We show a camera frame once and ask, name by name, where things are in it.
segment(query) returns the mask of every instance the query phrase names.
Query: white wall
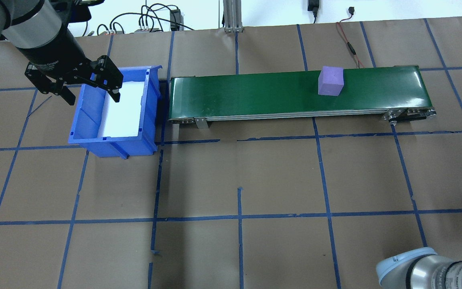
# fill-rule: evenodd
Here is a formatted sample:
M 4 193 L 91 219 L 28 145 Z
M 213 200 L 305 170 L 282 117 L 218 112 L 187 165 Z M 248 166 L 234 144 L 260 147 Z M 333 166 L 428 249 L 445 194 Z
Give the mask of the white wall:
M 148 5 L 153 3 L 156 2 L 147 1 Z M 220 27 L 222 0 L 169 0 L 161 3 L 178 5 L 185 25 L 191 28 Z M 90 7 L 92 20 L 88 22 L 88 32 L 95 31 L 101 23 L 108 25 L 120 13 L 140 12 L 144 4 L 146 0 L 106 0 L 101 5 Z M 317 22 L 336 22 L 347 18 L 349 6 L 354 6 L 356 10 L 353 21 L 462 16 L 462 0 L 320 0 Z M 306 11 L 307 7 L 308 0 L 242 0 L 242 22 L 244 26 L 312 23 L 313 13 Z M 160 18 L 170 19 L 165 9 L 157 13 Z M 125 15 L 117 22 L 129 33 L 138 29 L 138 18 L 139 15 Z M 163 24 L 164 29 L 168 30 L 169 23 Z M 75 36 L 80 36 L 85 23 L 70 24 L 69 29 Z

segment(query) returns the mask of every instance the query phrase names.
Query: metal post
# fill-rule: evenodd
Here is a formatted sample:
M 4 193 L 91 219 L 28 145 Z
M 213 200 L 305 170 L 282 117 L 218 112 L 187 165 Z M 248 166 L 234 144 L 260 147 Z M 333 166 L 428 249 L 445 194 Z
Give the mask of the metal post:
M 224 0 L 224 30 L 242 32 L 242 0 Z

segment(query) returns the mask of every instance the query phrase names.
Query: cable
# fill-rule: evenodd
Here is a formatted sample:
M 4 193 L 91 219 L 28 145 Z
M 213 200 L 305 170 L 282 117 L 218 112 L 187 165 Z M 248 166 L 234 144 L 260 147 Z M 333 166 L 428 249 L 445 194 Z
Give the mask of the cable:
M 151 21 L 152 21 L 151 29 L 149 29 L 149 27 L 147 27 L 147 29 L 149 29 L 149 32 L 152 32 L 152 30 L 154 29 L 154 18 L 152 18 L 150 15 L 141 15 L 140 18 L 138 18 L 138 26 L 140 26 L 140 29 L 145 30 L 144 16 L 146 16 L 146 20 L 147 20 L 147 17 L 151 18 Z
M 159 9 L 153 10 L 152 7 L 154 7 L 156 5 L 159 5 L 159 6 L 162 6 L 162 7 L 159 8 Z M 153 5 L 151 5 L 149 7 L 151 8 L 151 11 L 154 13 L 155 16 L 158 16 L 158 15 L 156 15 L 155 11 L 161 10 L 163 8 L 167 8 L 169 10 L 169 15 L 172 15 L 174 17 L 174 22 L 178 22 L 178 20 L 176 19 L 176 15 L 174 15 L 174 13 L 172 12 L 172 9 L 169 8 L 169 5 L 164 5 L 164 4 L 161 4 L 161 3 L 154 3 Z
M 88 21 L 85 22 L 85 31 L 83 31 L 82 36 L 85 36 L 85 33 L 87 33 L 87 29 L 88 29 Z
M 349 51 L 352 53 L 353 57 L 358 61 L 358 68 L 360 68 L 359 67 L 360 64 L 364 68 L 365 66 L 363 65 L 363 62 L 361 62 L 361 60 L 359 60 L 359 57 L 356 54 L 356 51 L 354 50 L 354 47 L 352 47 L 352 44 L 349 42 L 349 40 L 347 39 L 347 36 L 345 35 L 345 31 L 343 31 L 343 28 L 341 27 L 341 22 L 342 21 L 349 20 L 354 15 L 354 7 L 349 7 L 349 13 L 351 15 L 349 18 L 345 18 L 345 19 L 340 20 L 339 22 L 336 22 L 336 25 L 340 28 L 341 33 L 343 34 L 343 38 L 345 40 L 345 43 L 347 44 L 347 47 L 349 48 Z
M 117 18 L 119 18 L 119 17 L 121 17 L 121 16 L 123 16 L 123 15 L 142 15 L 142 14 L 141 14 L 141 13 L 136 13 L 136 12 L 126 12 L 126 13 L 122 13 L 122 14 L 119 14 L 119 15 L 115 16 L 115 17 L 112 19 L 111 23 L 113 23 L 113 22 L 115 21 L 115 19 L 117 19 Z M 163 18 L 158 18 L 158 17 L 151 16 L 151 15 L 148 15 L 148 16 L 151 17 L 151 18 L 156 18 L 156 19 L 158 19 L 158 20 L 163 20 L 163 21 L 166 21 L 166 22 L 178 24 L 179 26 L 183 26 L 183 27 L 185 27 L 185 28 L 187 28 L 187 29 L 190 29 L 191 31 L 193 30 L 192 28 L 190 28 L 190 27 L 188 27 L 188 26 L 186 26 L 186 25 L 184 25 L 184 24 L 178 23 L 178 22 L 170 21 L 170 20 L 163 19 Z
M 118 24 L 121 27 L 122 34 L 125 34 L 124 33 L 124 28 L 122 27 L 122 25 L 119 22 L 114 22 L 113 23 L 113 30 L 115 31 L 115 33 L 117 33 L 117 29 L 115 28 L 115 24 Z
M 104 29 L 106 29 L 106 31 L 109 31 L 108 26 L 106 26 L 106 25 L 104 25 L 104 24 L 99 24 L 99 26 L 97 27 L 97 30 L 96 30 L 97 35 L 99 35 L 99 28 L 101 28 L 101 26 L 103 26 Z
M 147 15 L 149 15 L 149 11 L 152 11 L 152 13 L 154 14 L 154 16 L 156 16 L 156 18 L 158 18 L 158 15 L 156 14 L 156 12 L 153 11 L 153 10 L 151 9 L 152 6 L 147 6 L 147 5 L 142 5 L 142 6 L 140 7 L 140 13 L 141 13 L 142 15 L 144 14 L 144 7 L 147 8 L 147 12 L 145 13 L 145 15 L 146 15 L 145 23 L 146 23 L 146 24 L 147 24 Z M 158 24 L 160 24 L 160 29 L 161 29 L 161 31 L 163 31 L 162 23 L 161 23 L 160 21 L 158 21 Z

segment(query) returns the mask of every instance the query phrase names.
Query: white foam insert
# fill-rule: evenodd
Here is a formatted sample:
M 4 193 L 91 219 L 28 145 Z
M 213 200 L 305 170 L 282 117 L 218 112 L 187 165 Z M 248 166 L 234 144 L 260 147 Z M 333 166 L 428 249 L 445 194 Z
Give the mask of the white foam insert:
M 127 137 L 137 136 L 140 126 L 141 100 L 144 93 L 145 82 L 123 82 L 121 100 L 114 102 L 106 93 L 101 126 L 97 137 Z

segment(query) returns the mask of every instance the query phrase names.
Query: black cable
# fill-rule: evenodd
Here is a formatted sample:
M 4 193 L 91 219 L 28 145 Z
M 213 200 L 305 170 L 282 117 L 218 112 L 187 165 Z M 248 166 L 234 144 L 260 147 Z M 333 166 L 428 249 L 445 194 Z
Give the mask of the black cable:
M 136 13 L 136 12 L 126 12 L 126 13 L 122 13 L 122 14 L 119 14 L 119 15 L 115 16 L 115 17 L 112 19 L 111 23 L 113 23 L 113 22 L 115 21 L 115 19 L 117 19 L 117 18 L 119 18 L 119 17 L 121 17 L 121 16 L 123 16 L 123 15 L 142 15 L 142 14 L 141 14 L 141 13 Z M 163 19 L 163 18 L 158 18 L 158 17 L 151 16 L 151 15 L 148 15 L 148 16 L 151 17 L 151 18 L 156 18 L 156 19 L 158 19 L 158 20 L 163 20 L 163 21 L 166 21 L 166 22 L 178 24 L 179 26 L 183 26 L 183 27 L 185 27 L 185 28 L 187 28 L 187 29 L 190 29 L 191 31 L 194 30 L 194 29 L 192 29 L 192 28 L 190 28 L 190 27 L 188 27 L 188 26 L 186 26 L 186 25 L 184 25 L 184 24 L 178 23 L 178 22 L 170 21 L 170 20 Z
M 176 15 L 172 12 L 172 9 L 169 8 L 169 6 L 175 6 L 176 9 L 179 9 L 178 6 L 176 5 L 165 5 L 165 4 L 161 4 L 161 3 L 154 3 L 153 5 L 149 6 L 151 9 L 153 6 L 155 5 L 158 5 L 158 6 L 162 6 L 160 9 L 156 9 L 156 10 L 151 10 L 151 11 L 158 11 L 158 10 L 161 10 L 163 8 L 167 8 L 169 10 L 169 15 L 172 15 L 174 17 L 174 22 L 181 22 L 181 19 L 176 19 Z
M 150 6 L 147 6 L 147 5 L 142 5 L 142 6 L 140 7 L 140 13 L 141 13 L 141 14 L 144 14 L 144 7 L 147 8 L 147 12 L 145 13 L 145 15 L 149 15 L 149 11 L 152 11 L 152 9 L 151 9 Z M 158 14 L 156 14 L 155 11 L 152 11 L 152 13 L 154 14 L 154 16 L 156 16 L 157 19 L 159 19 L 159 18 L 158 18 Z M 160 24 L 160 29 L 161 29 L 161 31 L 163 31 L 162 23 L 161 23 L 160 21 L 158 21 L 158 24 Z
M 163 9 L 163 8 L 167 8 L 167 9 L 169 9 L 169 10 L 172 10 L 172 9 L 169 8 L 170 6 L 173 6 L 173 7 L 176 7 L 176 9 L 179 9 L 179 7 L 178 7 L 177 5 L 165 5 L 165 4 L 161 4 L 161 3 L 154 3 L 153 5 L 151 5 L 151 6 L 149 6 L 149 7 L 152 8 L 152 6 L 154 6 L 154 5 L 161 5 L 162 7 L 161 7 L 161 8 L 158 8 L 158 9 L 156 9 L 156 10 L 151 9 L 151 11 L 160 11 L 160 10 Z
M 156 6 L 156 5 L 159 5 L 159 6 L 162 6 L 161 8 L 159 9 L 156 9 L 156 10 L 153 10 L 152 7 L 153 6 Z M 165 5 L 165 4 L 161 4 L 161 3 L 154 3 L 153 5 L 149 6 L 151 8 L 151 11 L 158 11 L 158 10 L 161 10 L 163 8 L 167 8 L 169 10 L 169 15 L 172 14 L 174 16 L 174 21 L 175 22 L 178 22 L 178 20 L 176 19 L 176 16 L 172 13 L 172 9 L 169 8 L 169 5 Z
M 115 24 L 118 24 L 119 26 L 121 26 L 122 34 L 125 34 L 124 33 L 124 28 L 122 27 L 122 25 L 119 22 L 114 22 L 113 23 L 113 30 L 115 31 L 115 33 L 117 33 L 117 29 L 115 28 Z
M 99 24 L 99 26 L 97 27 L 97 30 L 96 30 L 96 32 L 97 32 L 97 35 L 99 35 L 99 28 L 101 28 L 101 26 L 103 26 L 103 27 L 104 27 L 104 29 L 106 29 L 106 31 L 108 31 L 108 30 L 109 30 L 109 29 L 108 29 L 108 26 L 106 26 L 106 25 L 104 25 L 104 24 Z
M 144 16 L 146 20 L 148 17 L 151 18 L 152 26 L 151 26 L 151 29 L 149 29 L 149 32 L 152 32 L 152 30 L 154 29 L 154 18 L 152 18 L 150 15 L 141 15 L 140 18 L 138 18 L 138 25 L 140 26 L 140 29 L 145 30 Z
M 82 36 L 85 36 L 85 33 L 87 33 L 87 29 L 88 29 L 88 21 L 85 22 L 85 31 L 83 31 L 83 35 L 82 35 Z

